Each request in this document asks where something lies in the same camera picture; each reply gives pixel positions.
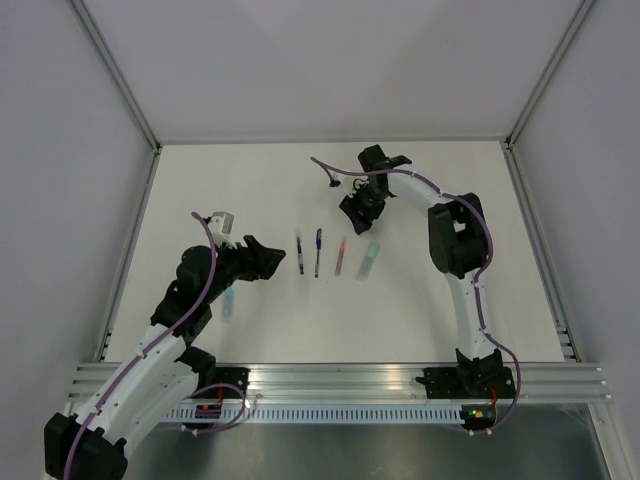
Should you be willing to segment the pink highlighter pen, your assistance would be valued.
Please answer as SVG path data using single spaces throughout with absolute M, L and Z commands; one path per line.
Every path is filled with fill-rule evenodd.
M 340 240 L 340 245 L 339 245 L 338 254 L 336 258 L 336 264 L 334 268 L 334 276 L 336 278 L 341 275 L 344 257 L 346 253 L 346 245 L 347 245 L 347 238 L 342 237 L 342 239 Z

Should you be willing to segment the green highlighter pen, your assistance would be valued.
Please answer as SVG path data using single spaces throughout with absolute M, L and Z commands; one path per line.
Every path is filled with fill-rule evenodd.
M 365 255 L 366 255 L 366 252 L 364 254 L 363 260 L 362 260 L 362 262 L 360 264 L 360 267 L 358 269 L 358 273 L 356 275 L 356 280 L 359 281 L 359 282 L 365 282 L 367 280 L 367 278 L 369 277 L 370 272 L 372 270 L 372 267 L 374 265 L 374 262 L 376 260 L 375 259 L 374 261 L 371 261 L 370 259 L 367 259 L 365 257 Z

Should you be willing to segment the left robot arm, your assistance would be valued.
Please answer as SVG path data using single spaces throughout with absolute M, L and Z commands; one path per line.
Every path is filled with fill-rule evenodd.
M 234 245 L 184 251 L 141 341 L 74 413 L 44 427 L 45 471 L 55 479 L 120 479 L 134 452 L 182 400 L 217 386 L 216 359 L 193 342 L 211 304 L 236 281 L 268 280 L 286 254 L 244 236 Z

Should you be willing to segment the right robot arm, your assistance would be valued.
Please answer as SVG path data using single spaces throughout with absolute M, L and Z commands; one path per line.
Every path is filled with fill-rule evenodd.
M 507 350 L 492 337 L 484 308 L 484 272 L 493 256 L 482 204 L 474 193 L 453 195 L 409 170 L 410 159 L 387 156 L 373 145 L 358 156 L 360 171 L 330 173 L 330 184 L 344 190 L 339 208 L 356 234 L 368 231 L 390 198 L 414 206 L 427 221 L 428 251 L 449 285 L 457 323 L 456 363 L 426 367 L 417 377 L 430 399 L 513 399 L 518 370 L 503 361 Z

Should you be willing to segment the blue highlighter pen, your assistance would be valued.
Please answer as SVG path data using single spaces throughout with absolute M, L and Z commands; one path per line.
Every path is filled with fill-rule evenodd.
M 229 323 L 233 318 L 234 298 L 233 288 L 227 288 L 223 293 L 222 300 L 222 319 L 225 323 Z

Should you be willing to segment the blue gel pen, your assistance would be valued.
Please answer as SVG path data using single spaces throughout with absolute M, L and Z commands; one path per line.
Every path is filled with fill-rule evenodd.
M 319 278 L 320 274 L 320 265 L 321 265 L 321 251 L 322 251 L 322 241 L 323 241 L 323 229 L 318 228 L 316 231 L 316 255 L 315 255 L 315 263 L 314 263 L 314 278 Z

